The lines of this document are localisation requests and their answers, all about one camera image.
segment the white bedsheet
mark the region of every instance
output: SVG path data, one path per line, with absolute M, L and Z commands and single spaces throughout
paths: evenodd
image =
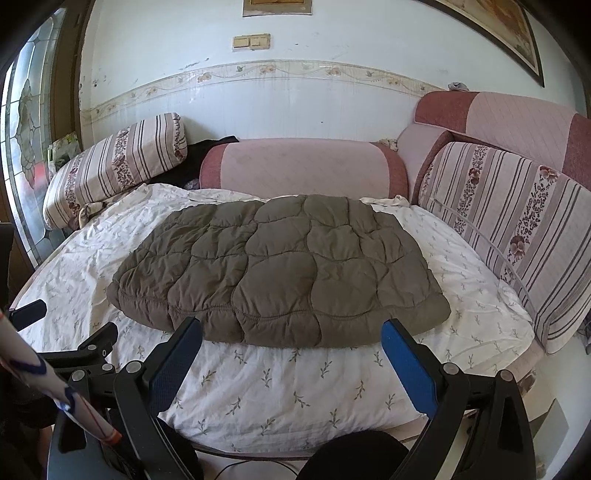
M 47 303 L 23 330 L 38 351 L 75 348 L 108 321 L 119 327 L 117 368 L 144 359 L 169 335 L 110 305 L 105 290 L 123 259 L 171 212 L 199 203 L 249 200 L 224 190 L 187 192 L 156 184 L 135 192 L 70 237 L 19 301 Z M 534 338 L 515 292 L 445 223 L 419 207 L 364 199 L 394 214 L 417 240 L 452 314 L 417 337 L 442 361 L 493 375 Z M 355 349 L 277 349 L 203 342 L 173 406 L 162 417 L 188 438 L 228 452 L 286 452 L 355 430 L 419 417 L 379 344 Z

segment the striped sofa cover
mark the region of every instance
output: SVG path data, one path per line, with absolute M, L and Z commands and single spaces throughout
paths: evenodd
M 103 202 L 187 158 L 183 122 L 177 113 L 142 120 L 70 160 L 51 179 L 43 202 L 48 228 L 78 228 L 84 205 Z
M 564 346 L 591 306 L 590 191 L 520 155 L 451 142 L 418 201 L 515 289 L 547 353 Z

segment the framed painting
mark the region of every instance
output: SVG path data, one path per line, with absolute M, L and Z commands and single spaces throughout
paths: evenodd
M 534 32 L 515 0 L 419 0 L 465 23 L 492 40 L 542 87 L 544 75 Z
M 312 14 L 312 0 L 244 0 L 243 17 L 256 15 Z

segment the brown quilted blanket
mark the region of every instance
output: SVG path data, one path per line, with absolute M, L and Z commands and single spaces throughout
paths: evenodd
M 416 335 L 450 314 L 393 215 L 322 195 L 174 212 L 121 264 L 107 297 L 160 330 L 196 316 L 207 340 L 293 348 L 379 342 L 392 317 Z

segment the window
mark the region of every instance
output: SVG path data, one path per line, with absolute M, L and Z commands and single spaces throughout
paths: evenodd
M 8 69 L 0 110 L 0 148 L 8 201 L 34 267 L 65 239 L 43 221 L 51 144 L 51 70 L 66 10 L 60 8 L 31 36 Z

